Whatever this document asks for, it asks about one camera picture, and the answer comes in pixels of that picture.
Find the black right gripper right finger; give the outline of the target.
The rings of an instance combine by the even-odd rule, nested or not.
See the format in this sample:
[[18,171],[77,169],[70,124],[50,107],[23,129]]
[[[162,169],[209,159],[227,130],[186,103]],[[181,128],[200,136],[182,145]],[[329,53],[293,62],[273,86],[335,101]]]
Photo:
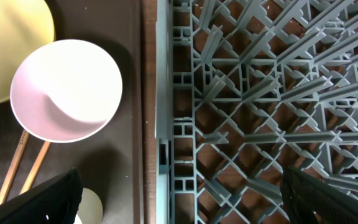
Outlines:
[[358,223],[358,200],[294,167],[283,170],[283,205],[291,223]]

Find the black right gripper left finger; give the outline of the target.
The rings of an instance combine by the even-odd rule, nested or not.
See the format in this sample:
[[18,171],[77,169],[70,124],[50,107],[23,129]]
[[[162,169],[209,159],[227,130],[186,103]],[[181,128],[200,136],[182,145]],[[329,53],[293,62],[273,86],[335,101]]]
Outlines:
[[82,199],[83,183],[72,168],[0,205],[3,223],[70,223]]

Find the small white cup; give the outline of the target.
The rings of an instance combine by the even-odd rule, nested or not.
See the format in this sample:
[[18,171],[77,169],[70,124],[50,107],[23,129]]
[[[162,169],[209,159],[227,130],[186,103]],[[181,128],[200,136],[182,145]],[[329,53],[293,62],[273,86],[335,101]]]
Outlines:
[[98,195],[84,188],[74,224],[101,224],[103,205]]

